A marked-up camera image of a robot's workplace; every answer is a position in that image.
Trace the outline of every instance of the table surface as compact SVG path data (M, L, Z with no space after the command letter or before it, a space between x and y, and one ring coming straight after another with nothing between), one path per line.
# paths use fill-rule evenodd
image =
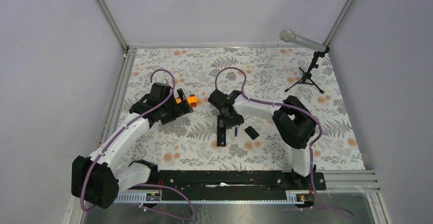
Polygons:
M244 116L245 123L227 130L227 146L217 147L218 110L208 101L214 91L219 70L233 66L247 74L246 94L275 101L296 96L321 122L324 135L314 144L318 169L365 169L356 139L341 97L329 57L318 61L313 80L325 91L312 85L296 85L299 66L306 70L313 51L297 48L143 48L138 49L118 126L128 109L151 88L150 74L165 68L176 78L176 89L195 94L199 101L194 112L166 125L155 124L141 136L122 159L117 169L133 160L145 159L171 170L281 170L291 169L291 148L281 139L273 121ZM218 88L224 93L240 90L243 76L227 70L219 76ZM154 82L171 84L171 78L159 72ZM252 126L260 136L252 140L244 131Z

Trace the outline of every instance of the white wall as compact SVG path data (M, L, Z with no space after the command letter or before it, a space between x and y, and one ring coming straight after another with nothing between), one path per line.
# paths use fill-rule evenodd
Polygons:
M331 43L350 120L393 223L433 212L433 0L356 0Z
M94 0L0 0L0 223L63 220L122 50Z
M131 45L323 42L346 0L105 0Z

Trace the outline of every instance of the silver microphone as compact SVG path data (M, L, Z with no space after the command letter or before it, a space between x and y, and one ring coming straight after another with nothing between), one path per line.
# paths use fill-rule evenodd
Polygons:
M317 43L315 41L312 41L310 39L304 38L302 36L299 36L295 34L292 30L283 30L280 32L280 39L284 42L291 42L298 45L301 45L303 47L307 47L310 49L313 49L318 52L327 53L329 51L329 47L325 46L324 44Z

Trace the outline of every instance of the microphone stand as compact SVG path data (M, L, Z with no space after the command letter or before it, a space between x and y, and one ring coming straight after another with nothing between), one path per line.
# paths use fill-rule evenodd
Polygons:
M299 69L302 71L302 78L298 80L296 83L294 83L291 87L287 88L284 92L288 92L292 87L294 87L297 84L306 84L306 85L314 85L320 93L325 93L313 80L311 80L311 71L313 68L318 68L319 65L317 64L317 60L319 57L324 58L325 54L329 52L329 47L326 47L326 50L324 52L314 52L312 61L310 63L310 66L308 67L307 72L305 72L301 67Z

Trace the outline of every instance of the purple cable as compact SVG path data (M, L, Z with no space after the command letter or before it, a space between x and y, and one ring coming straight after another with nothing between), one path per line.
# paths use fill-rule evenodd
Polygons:
M180 220L193 220L194 219L194 216L196 214L196 209L194 208L194 206L191 203L191 201L185 196L185 194L181 193L176 188L169 187L169 186L163 186L163 185L146 184L146 183L138 184L136 186L137 187L155 187L155 188L160 188L161 187L161 188L165 188L165 189L174 191L174 192L176 192L177 194L179 194L182 198L184 198L188 202L189 206L191 207L192 214L191 214L191 217L182 217L182 216L173 215L173 214L170 214L170 213L167 213L167 212L164 212L164 211L155 210L155 209L152 209L152 208L148 208L147 210L150 210L150 211L153 211L153 212L156 212L156 213L160 213L160 214L163 214L163 215L167 215L167 216L170 216L170 217L174 217L174 218L177 218L177 219L180 219Z
M137 120L139 120L140 118L143 118L143 116L145 116L146 114L148 114L148 113L150 113L150 112L153 112L153 111L155 111L156 109L158 109L159 107L161 107L166 101L168 101L169 100L169 98L173 95L173 92L174 92L174 89L175 89L175 77L173 76L173 74L170 72L170 71L168 71L168 70L166 70L166 69L162 69L162 68L160 68L160 69L157 69L157 70L155 70L155 71L153 71L152 72L152 74L150 75L150 82L152 82L152 78L153 78L153 75L156 73L156 72L159 72L159 71L163 71L163 72L166 72L166 73L168 73L169 75L170 75L170 77L172 77L172 80L173 80L173 87L172 87L172 89L171 89L171 91L170 91L170 94L162 101L162 102L160 102L158 105L156 105L156 106L154 106L153 108L151 108L151 109L149 109L148 111L146 111L146 112L144 112L144 113L142 113L142 114L140 114L139 116L137 116L137 117L135 117L135 118L133 118L130 122L128 122L127 124L126 124L126 127L122 127L111 139L110 139L110 141L107 143L107 145L102 149L102 152L104 153L105 151L107 151L108 150L108 148L112 145L112 143L115 141L115 139L117 138L117 137L119 137L119 135L124 131L124 130L126 130L127 129L127 127L129 127L132 123L134 123L134 122L136 122ZM87 187L87 183L88 183L88 181L89 181L89 178L90 178L90 174L91 174L91 172L92 172L92 170L93 170L93 168L95 167L95 165L96 165L96 163L98 162L98 160L100 159L102 157L102 155L98 155L96 158L95 158L95 160L92 162L92 164L90 165L90 167L89 167L89 170L87 170L87 174L86 174L86 177L84 178L84 182L83 182L83 187L81 188L81 195L80 195L80 205L81 205L81 209L83 210L83 212L88 212L89 210L91 210L91 209L93 209L95 206L93 205L93 206L91 206L90 208L88 208L88 209L86 209L86 206L85 206L85 204L84 204L84 193L86 192L86 187ZM189 203L189 205L191 206L191 209L192 209L192 211L193 211L193 214L192 214L192 216L191 216L191 218L189 219L189 218L185 218L185 217L178 217L178 216L175 216L175 215L171 215L171 214L169 214L169 213L165 213L165 212L163 212L163 211L159 211L159 210L152 210L152 211L155 211L155 212L158 212L158 213L161 213L161 214L164 214L164 215L168 215L168 216L171 216L171 217L175 217L175 218L179 218L179 219L181 219L181 220L192 220L193 219L193 217L194 217L194 214L195 214L195 209L194 209L194 207L192 206L192 203L189 201L189 199L183 194L183 193L181 193L181 192L179 192L178 190L176 190L176 189L174 189L174 188L172 188L172 187L167 187L167 186L162 186L162 185L152 185L152 184L138 184L138 186L144 186L144 185L146 185L146 186L149 186L149 187L154 187L154 186L156 186L156 187L162 187L162 188L167 188L167 189L170 189L170 190L173 190L173 191L175 191L175 192L177 192L178 194L180 194L184 199L186 199L186 201L188 201L188 203Z
M318 141L319 138L320 138L320 137L322 136L322 134L323 134L322 125L320 124L319 120L318 120L315 116L313 116L312 114L310 114L309 112L307 112L307 111L305 111L305 110L303 110L303 109L301 109L301 108L298 108L298 107L295 107L295 106L289 105L289 104L285 104L285 103L272 103L272 102L267 102L267 101L262 101L262 100L258 100L258 99L254 99L254 98L249 98L249 97L247 97L247 96L245 95L245 93L244 93L245 83L247 82L247 75L245 74L244 71L242 71L241 69L239 69L239 68L237 68L237 67L226 67L226 68L223 68L220 72L218 72L218 74L217 74L216 77L215 77L215 89L218 89L218 87L217 87L217 79L218 79L218 76L219 76L223 71L228 70L228 69L235 69L235 70L238 70L238 71L240 71L240 72L244 75L244 81L242 82L242 87L241 87L241 89L240 89L240 92L241 92L242 96L243 96L245 99L247 99L248 101L252 101L252 102L256 102L256 103L261 103L261 104L265 104L265 105L272 105L272 106L277 105L277 106L285 106L285 107L288 107L288 108L292 108L292 109L295 109L295 110L297 110L297 111L299 111L299 112L302 112L302 113L306 114L308 117L310 117L310 118L314 121L314 123L317 124L317 126L319 127L319 134L318 134L318 136L317 136L316 138L314 138L314 140L309 144L309 148L310 148L310 150L309 150L309 152L310 152L310 177L311 177L311 186L312 186L312 189L313 189L313 191L314 191L314 193L315 193L317 199L322 203L323 207L329 209L330 211L332 211L334 214L336 214L336 215L338 215L338 216L341 216L341 217L344 217L344 218L347 218L347 219L355 218L355 214L354 214L352 211L348 210L348 209L341 208L341 207L336 207L336 206L329 206L329 205L327 205L324 201L322 201L322 199L319 197L319 194L318 194L317 191L316 191L316 186L314 185L314 179L313 179L313 174L312 174L312 170L313 170L313 167L314 167L314 163L313 163L313 153L312 153L312 145L313 145L316 141ZM336 209L343 210L343 211L349 213L350 215L343 215L343 214L340 214L340 213L336 212Z

